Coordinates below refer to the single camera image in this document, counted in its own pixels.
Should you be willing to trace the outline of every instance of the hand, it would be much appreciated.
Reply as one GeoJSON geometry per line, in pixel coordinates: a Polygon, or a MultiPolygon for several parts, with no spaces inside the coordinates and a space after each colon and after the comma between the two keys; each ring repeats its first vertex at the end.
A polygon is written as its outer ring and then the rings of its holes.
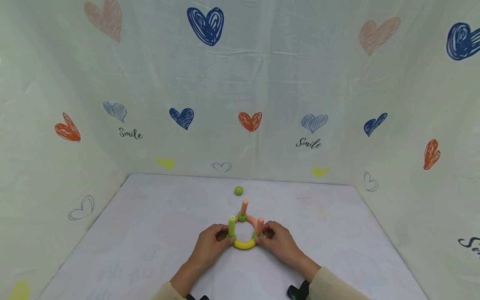
{"type": "Polygon", "coordinates": [[[233,243],[227,232],[227,225],[213,224],[200,233],[190,258],[170,280],[180,296],[187,297],[200,275],[233,243]]]}
{"type": "Polygon", "coordinates": [[[257,237],[255,242],[270,250],[279,260],[295,268],[305,256],[293,240],[290,231],[275,221],[264,224],[264,237],[257,237]]]}
{"type": "Polygon", "coordinates": [[[275,221],[264,224],[264,237],[257,237],[255,243],[270,250],[276,258],[300,272],[312,282],[320,266],[305,255],[293,240],[290,231],[275,221]]]}
{"type": "Polygon", "coordinates": [[[233,243],[227,233],[228,226],[223,224],[213,224],[202,231],[188,262],[198,265],[202,271],[210,267],[223,250],[233,243]]]}

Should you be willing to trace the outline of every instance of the yellow ring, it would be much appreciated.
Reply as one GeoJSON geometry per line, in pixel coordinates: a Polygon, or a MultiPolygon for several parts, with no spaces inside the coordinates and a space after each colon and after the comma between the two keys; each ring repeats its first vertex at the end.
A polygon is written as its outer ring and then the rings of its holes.
{"type": "Polygon", "coordinates": [[[234,241],[233,242],[233,247],[237,248],[237,249],[240,249],[240,250],[248,250],[248,249],[251,249],[255,246],[255,240],[252,239],[250,241],[234,241]]]}
{"type": "MultiPolygon", "coordinates": [[[[247,216],[247,221],[253,226],[253,232],[255,232],[257,230],[257,220],[248,215],[247,216]]],[[[248,250],[248,249],[251,249],[255,246],[255,240],[254,239],[251,239],[250,241],[238,241],[238,240],[235,240],[233,242],[233,247],[237,248],[237,249],[240,249],[240,250],[248,250]]]]}

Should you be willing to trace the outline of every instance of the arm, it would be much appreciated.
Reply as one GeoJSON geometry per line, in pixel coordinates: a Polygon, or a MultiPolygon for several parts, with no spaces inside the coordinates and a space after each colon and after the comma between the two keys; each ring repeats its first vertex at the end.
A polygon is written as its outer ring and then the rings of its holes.
{"type": "Polygon", "coordinates": [[[369,300],[330,270],[320,267],[305,255],[282,225],[269,221],[264,225],[264,237],[255,242],[270,250],[279,260],[297,270],[310,283],[312,300],[369,300]]]}
{"type": "Polygon", "coordinates": [[[213,224],[202,231],[190,258],[152,300],[185,299],[200,275],[233,243],[233,239],[227,237],[227,230],[226,225],[213,224]]]}

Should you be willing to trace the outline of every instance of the sleeve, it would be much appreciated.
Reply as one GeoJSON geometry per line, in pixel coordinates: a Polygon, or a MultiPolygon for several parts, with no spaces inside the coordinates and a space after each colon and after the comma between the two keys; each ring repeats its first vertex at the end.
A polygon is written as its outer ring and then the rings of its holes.
{"type": "Polygon", "coordinates": [[[309,295],[312,300],[370,300],[325,267],[310,283],[309,295]]]}
{"type": "Polygon", "coordinates": [[[173,288],[172,284],[167,281],[162,285],[160,290],[153,296],[152,300],[185,300],[173,288]]]}

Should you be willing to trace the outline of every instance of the red heart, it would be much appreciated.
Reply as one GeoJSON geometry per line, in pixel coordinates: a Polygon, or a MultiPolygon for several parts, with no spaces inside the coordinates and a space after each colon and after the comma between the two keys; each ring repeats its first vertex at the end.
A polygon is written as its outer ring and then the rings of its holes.
{"type": "Polygon", "coordinates": [[[437,140],[431,140],[428,142],[427,147],[425,148],[425,164],[423,165],[424,170],[429,170],[440,158],[440,150],[437,150],[437,148],[437,140]]]}
{"type": "Polygon", "coordinates": [[[84,10],[88,19],[96,28],[120,42],[122,17],[117,0],[104,0],[103,11],[95,4],[87,2],[84,5],[84,10]]]}
{"type": "Polygon", "coordinates": [[[58,123],[55,125],[55,132],[64,138],[65,140],[69,141],[80,141],[80,132],[78,132],[77,127],[73,123],[72,119],[66,114],[63,113],[63,119],[65,120],[65,124],[58,123]]]}
{"type": "Polygon", "coordinates": [[[262,121],[262,113],[257,112],[253,115],[253,118],[250,118],[250,115],[246,112],[239,113],[239,121],[246,130],[253,132],[257,130],[258,126],[260,126],[260,122],[262,121]]]}
{"type": "Polygon", "coordinates": [[[400,26],[400,18],[393,17],[377,28],[375,21],[368,20],[360,30],[360,45],[368,55],[372,55],[378,47],[386,42],[400,26]]]}

